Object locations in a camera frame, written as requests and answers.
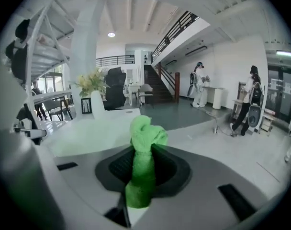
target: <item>green cloth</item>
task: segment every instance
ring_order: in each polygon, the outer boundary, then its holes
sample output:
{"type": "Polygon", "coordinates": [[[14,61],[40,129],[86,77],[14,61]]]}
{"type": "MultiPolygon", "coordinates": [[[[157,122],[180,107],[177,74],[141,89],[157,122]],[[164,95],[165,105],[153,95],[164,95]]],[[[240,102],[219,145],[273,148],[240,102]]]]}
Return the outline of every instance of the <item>green cloth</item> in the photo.
{"type": "Polygon", "coordinates": [[[126,204],[131,208],[145,208],[151,203],[156,182],[151,145],[166,145],[168,135],[163,127],[151,125],[151,119],[144,115],[134,118],[130,133],[135,156],[132,179],[125,187],[126,204]]]}

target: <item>doorway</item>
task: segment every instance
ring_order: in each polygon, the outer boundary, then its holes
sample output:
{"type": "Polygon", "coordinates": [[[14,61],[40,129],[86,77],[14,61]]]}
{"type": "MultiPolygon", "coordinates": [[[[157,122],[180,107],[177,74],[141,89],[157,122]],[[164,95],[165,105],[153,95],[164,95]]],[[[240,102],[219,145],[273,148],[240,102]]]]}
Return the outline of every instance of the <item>doorway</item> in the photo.
{"type": "Polygon", "coordinates": [[[268,94],[266,108],[288,124],[291,121],[291,69],[268,66],[268,94]]]}

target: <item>person in white clothes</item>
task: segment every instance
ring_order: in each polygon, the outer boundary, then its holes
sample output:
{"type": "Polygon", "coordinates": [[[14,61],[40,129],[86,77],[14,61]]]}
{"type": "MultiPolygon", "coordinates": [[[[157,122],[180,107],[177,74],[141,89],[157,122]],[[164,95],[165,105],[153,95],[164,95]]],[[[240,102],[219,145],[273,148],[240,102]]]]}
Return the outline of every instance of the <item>person in white clothes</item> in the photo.
{"type": "Polygon", "coordinates": [[[202,68],[204,68],[202,62],[198,62],[197,67],[195,69],[196,76],[196,93],[194,96],[193,103],[190,105],[193,107],[204,107],[205,106],[205,93],[206,89],[204,88],[204,83],[209,81],[209,77],[205,76],[202,68]]]}
{"type": "MultiPolygon", "coordinates": [[[[242,92],[244,93],[244,98],[243,98],[241,111],[239,113],[237,121],[234,124],[230,124],[232,131],[235,131],[242,124],[244,118],[246,117],[246,115],[250,109],[250,105],[251,105],[250,104],[250,94],[252,92],[254,84],[256,82],[258,82],[259,84],[261,83],[260,77],[258,75],[258,69],[256,66],[251,67],[250,74],[251,75],[248,77],[244,89],[242,89],[242,92]]],[[[242,127],[242,130],[241,130],[242,136],[244,136],[246,134],[246,131],[248,128],[249,128],[249,123],[248,123],[248,121],[246,121],[242,127]]]]}

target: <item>black pants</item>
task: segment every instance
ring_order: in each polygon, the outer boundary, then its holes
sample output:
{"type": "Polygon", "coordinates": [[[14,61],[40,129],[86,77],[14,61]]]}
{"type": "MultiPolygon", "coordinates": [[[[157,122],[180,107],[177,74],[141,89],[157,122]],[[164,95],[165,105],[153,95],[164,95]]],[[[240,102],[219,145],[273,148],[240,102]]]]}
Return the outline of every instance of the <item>black pants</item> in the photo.
{"type": "MultiPolygon", "coordinates": [[[[246,114],[249,111],[250,103],[242,103],[241,111],[239,113],[239,117],[237,118],[237,121],[233,124],[232,129],[236,130],[239,125],[243,122],[244,118],[246,117],[246,114]]],[[[246,120],[246,123],[243,125],[243,128],[241,130],[241,135],[244,136],[246,134],[247,129],[249,128],[249,122],[246,120]]]]}
{"type": "Polygon", "coordinates": [[[45,115],[45,111],[44,111],[44,108],[42,107],[42,103],[41,104],[36,104],[35,105],[35,109],[37,111],[37,115],[40,117],[40,119],[42,120],[42,117],[41,117],[41,114],[40,112],[42,113],[42,115],[47,118],[47,116],[45,115]]]}

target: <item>white vase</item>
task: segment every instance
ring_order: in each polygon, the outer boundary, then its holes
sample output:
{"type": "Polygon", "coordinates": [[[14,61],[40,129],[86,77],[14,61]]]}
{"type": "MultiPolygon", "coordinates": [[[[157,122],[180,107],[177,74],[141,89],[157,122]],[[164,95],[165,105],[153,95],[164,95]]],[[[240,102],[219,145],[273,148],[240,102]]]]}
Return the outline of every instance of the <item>white vase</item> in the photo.
{"type": "Polygon", "coordinates": [[[91,109],[94,119],[99,119],[104,117],[104,104],[100,92],[98,90],[93,91],[90,94],[91,109]]]}

